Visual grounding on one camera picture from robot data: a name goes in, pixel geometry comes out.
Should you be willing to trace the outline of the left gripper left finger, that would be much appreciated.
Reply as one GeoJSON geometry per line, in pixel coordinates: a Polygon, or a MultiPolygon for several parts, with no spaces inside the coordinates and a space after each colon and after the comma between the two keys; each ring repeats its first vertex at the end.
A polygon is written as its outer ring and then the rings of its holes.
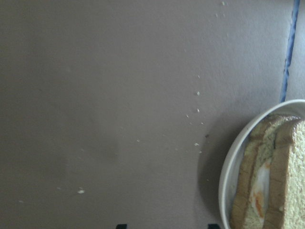
{"type": "Polygon", "coordinates": [[[115,229],[127,229],[127,228],[128,228],[127,224],[118,224],[115,229]]]}

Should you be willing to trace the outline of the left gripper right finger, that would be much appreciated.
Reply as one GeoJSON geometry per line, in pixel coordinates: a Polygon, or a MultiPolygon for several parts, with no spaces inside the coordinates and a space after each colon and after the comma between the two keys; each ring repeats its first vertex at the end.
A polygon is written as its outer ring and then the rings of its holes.
{"type": "Polygon", "coordinates": [[[208,224],[208,229],[219,229],[218,224],[208,224]]]}

